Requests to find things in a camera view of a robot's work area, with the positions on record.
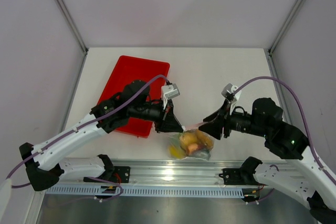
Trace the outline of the yellow potato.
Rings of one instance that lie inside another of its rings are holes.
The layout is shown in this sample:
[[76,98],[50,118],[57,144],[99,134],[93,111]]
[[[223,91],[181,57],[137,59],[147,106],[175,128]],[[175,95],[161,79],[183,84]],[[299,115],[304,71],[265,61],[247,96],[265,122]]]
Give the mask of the yellow potato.
[[197,138],[196,134],[193,133],[193,132],[182,133],[179,137],[179,140],[180,140],[180,145],[183,148],[187,148],[188,145],[198,142],[198,138]]

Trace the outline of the clear zip top bag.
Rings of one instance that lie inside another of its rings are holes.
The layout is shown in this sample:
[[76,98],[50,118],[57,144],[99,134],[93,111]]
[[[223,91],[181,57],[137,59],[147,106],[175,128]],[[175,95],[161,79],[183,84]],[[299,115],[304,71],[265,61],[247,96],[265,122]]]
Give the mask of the clear zip top bag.
[[167,152],[171,158],[210,160],[215,139],[200,131],[198,126],[200,124],[184,128],[182,133],[172,133],[168,136]]

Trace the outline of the sliced cured ham piece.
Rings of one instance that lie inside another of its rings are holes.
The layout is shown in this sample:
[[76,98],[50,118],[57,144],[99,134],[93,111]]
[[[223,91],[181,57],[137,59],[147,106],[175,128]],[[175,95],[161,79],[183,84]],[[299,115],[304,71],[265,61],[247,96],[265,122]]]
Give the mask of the sliced cured ham piece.
[[198,144],[198,143],[192,143],[188,145],[186,148],[186,153],[188,156],[192,156],[194,153],[199,152],[199,151],[209,152],[209,149],[205,145]]

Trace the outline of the yellow mango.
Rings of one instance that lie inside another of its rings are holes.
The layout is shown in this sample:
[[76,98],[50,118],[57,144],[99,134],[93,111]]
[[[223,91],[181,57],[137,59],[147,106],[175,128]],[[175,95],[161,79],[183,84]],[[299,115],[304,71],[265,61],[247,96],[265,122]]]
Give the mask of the yellow mango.
[[186,157],[184,150],[181,149],[179,146],[170,145],[168,147],[168,150],[172,158],[184,159]]

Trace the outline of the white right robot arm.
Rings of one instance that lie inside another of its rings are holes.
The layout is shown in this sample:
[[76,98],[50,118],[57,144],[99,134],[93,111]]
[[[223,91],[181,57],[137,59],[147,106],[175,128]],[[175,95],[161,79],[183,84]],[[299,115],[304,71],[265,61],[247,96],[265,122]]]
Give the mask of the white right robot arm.
[[293,167],[299,178],[255,157],[248,157],[240,168],[224,168],[220,177],[226,184],[267,185],[309,209],[320,223],[335,223],[335,174],[327,176],[313,156],[308,138],[295,126],[282,120],[283,110],[270,98],[253,102],[252,112],[237,112],[225,101],[206,117],[199,130],[221,139],[231,131],[263,137],[265,148]]

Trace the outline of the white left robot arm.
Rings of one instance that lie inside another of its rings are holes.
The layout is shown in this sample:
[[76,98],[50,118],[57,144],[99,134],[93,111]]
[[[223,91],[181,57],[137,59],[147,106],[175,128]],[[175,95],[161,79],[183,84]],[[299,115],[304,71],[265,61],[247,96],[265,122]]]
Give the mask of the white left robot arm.
[[19,151],[34,191],[46,190],[60,181],[113,181],[115,167],[108,155],[69,158],[69,154],[97,138],[126,126],[130,119],[153,122],[158,133],[182,133],[172,99],[180,92],[174,83],[161,87],[162,97],[150,100],[150,85],[132,81],[121,92],[100,102],[76,125],[43,143],[25,143]]

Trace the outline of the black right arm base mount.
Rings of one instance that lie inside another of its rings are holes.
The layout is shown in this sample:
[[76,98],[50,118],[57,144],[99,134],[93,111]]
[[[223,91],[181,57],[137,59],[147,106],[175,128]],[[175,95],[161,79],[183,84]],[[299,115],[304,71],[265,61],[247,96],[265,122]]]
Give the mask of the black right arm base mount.
[[253,175],[240,168],[223,168],[218,176],[225,185],[257,185]]

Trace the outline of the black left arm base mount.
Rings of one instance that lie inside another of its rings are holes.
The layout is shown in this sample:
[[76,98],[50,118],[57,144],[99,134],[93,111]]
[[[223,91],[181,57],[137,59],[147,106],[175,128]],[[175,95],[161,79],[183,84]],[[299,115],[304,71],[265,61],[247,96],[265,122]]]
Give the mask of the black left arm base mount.
[[94,166],[85,171],[84,182],[94,182],[93,178],[107,180],[114,183],[128,183],[130,177],[130,167],[128,166]]

